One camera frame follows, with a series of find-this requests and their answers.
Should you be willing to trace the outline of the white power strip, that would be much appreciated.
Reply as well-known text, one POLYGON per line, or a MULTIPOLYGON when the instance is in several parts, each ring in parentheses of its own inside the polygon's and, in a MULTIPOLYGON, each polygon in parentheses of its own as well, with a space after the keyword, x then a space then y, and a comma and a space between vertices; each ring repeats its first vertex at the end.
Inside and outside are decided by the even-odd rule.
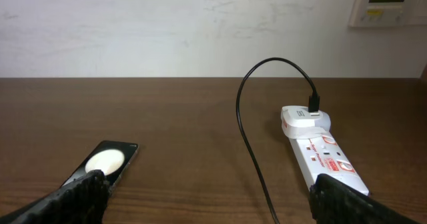
POLYGON ((311 139, 289 139, 308 187, 327 174, 364 195, 370 192, 330 131, 311 139))

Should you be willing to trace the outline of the black smartphone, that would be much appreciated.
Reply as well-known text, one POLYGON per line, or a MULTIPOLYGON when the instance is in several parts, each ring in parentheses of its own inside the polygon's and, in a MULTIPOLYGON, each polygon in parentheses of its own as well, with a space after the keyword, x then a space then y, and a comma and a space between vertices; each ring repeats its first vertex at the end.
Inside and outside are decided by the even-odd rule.
POLYGON ((139 145, 136 143, 102 141, 61 186, 69 184, 90 171, 101 170, 109 183, 110 193, 113 193, 138 150, 139 145))

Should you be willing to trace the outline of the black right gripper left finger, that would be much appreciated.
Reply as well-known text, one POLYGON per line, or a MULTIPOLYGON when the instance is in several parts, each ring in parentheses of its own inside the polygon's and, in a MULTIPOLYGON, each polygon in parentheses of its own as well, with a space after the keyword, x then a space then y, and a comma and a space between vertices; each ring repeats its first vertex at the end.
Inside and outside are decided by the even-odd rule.
POLYGON ((2 223, 92 224, 101 223, 110 197, 110 186, 100 170, 90 171, 16 211, 2 223))

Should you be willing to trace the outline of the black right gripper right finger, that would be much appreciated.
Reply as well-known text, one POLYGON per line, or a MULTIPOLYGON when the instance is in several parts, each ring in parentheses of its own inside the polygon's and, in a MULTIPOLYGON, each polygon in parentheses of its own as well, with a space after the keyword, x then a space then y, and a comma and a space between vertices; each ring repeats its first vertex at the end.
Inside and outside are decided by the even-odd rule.
POLYGON ((309 194, 317 224, 418 224, 324 173, 318 175, 309 194))

